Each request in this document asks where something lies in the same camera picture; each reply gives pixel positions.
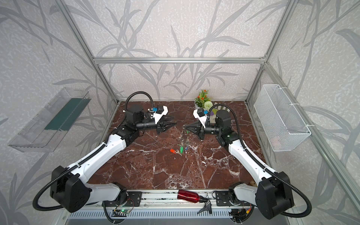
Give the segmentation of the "red tag key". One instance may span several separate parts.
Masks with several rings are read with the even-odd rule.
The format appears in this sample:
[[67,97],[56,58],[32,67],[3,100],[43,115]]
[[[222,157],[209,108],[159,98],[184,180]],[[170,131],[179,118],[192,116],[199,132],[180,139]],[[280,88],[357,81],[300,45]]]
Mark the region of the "red tag key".
[[174,154],[179,154],[179,155],[181,155],[181,156],[182,156],[182,154],[180,153],[180,151],[179,151],[179,150],[174,150],[174,149],[171,149],[171,150],[170,150],[170,152],[171,152],[171,153],[174,153]]

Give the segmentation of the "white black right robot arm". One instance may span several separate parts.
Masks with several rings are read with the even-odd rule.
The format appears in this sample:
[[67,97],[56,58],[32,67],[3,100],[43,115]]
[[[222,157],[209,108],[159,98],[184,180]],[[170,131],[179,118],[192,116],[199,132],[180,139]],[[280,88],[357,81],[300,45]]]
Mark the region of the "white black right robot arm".
[[289,177],[284,173],[279,178],[270,175],[267,171],[277,175],[277,172],[264,163],[242,140],[239,134],[232,129],[231,116],[227,110],[219,110],[215,123],[209,122],[209,112],[203,108],[193,111],[198,120],[186,125],[186,130],[194,133],[203,140],[205,135],[214,135],[220,146],[224,147],[249,172],[256,186],[245,183],[236,183],[229,187],[228,199],[233,205],[248,202],[256,206],[261,214],[271,219],[294,206],[291,188],[284,184]]

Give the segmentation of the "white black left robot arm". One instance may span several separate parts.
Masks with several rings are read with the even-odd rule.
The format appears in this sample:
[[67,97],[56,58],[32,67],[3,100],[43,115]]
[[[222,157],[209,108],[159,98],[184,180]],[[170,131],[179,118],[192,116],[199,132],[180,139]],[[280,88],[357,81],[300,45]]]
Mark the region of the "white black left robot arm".
[[93,174],[109,159],[130,146],[142,130],[155,130],[158,134],[175,126],[168,116],[168,107],[158,106],[144,112],[140,105],[125,111],[125,121],[118,126],[103,142],[88,155],[71,164],[69,168],[57,167],[52,179],[57,181],[50,187],[50,197],[69,212],[76,212],[90,203],[115,201],[122,204],[127,198],[127,189],[119,183],[89,184]]

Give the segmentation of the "white flower pot with plant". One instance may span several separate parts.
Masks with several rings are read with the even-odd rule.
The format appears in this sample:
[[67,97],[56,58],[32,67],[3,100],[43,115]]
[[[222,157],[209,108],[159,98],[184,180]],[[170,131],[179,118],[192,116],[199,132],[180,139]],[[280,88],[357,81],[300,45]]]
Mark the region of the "white flower pot with plant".
[[195,98],[195,108],[204,110],[210,110],[213,107],[211,99],[208,97],[207,90],[201,90],[198,96]]

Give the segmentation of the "red spray bottle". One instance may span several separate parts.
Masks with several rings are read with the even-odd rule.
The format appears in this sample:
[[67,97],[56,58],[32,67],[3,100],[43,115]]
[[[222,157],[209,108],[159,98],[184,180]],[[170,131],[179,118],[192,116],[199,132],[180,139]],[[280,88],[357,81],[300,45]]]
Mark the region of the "red spray bottle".
[[208,198],[198,195],[198,193],[180,189],[177,195],[178,200],[184,200],[190,203],[206,203]]

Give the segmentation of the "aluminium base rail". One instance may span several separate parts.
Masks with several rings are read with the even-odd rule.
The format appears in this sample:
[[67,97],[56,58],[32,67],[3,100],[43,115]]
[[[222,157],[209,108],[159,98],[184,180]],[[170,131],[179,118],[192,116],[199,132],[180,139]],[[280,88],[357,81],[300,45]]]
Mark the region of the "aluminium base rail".
[[209,199],[211,209],[205,209],[205,203],[178,199],[178,190],[130,190],[130,200],[121,206],[99,202],[70,213],[68,219],[234,218],[238,214],[247,217],[257,208],[246,201],[230,202],[226,189],[195,189],[194,192]]

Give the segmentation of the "clear plastic wall shelf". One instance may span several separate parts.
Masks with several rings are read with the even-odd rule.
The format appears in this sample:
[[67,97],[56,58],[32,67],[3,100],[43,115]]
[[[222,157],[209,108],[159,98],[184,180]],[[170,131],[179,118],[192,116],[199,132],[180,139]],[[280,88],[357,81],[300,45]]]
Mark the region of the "clear plastic wall shelf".
[[8,146],[20,152],[54,152],[90,101],[88,91],[63,88]]

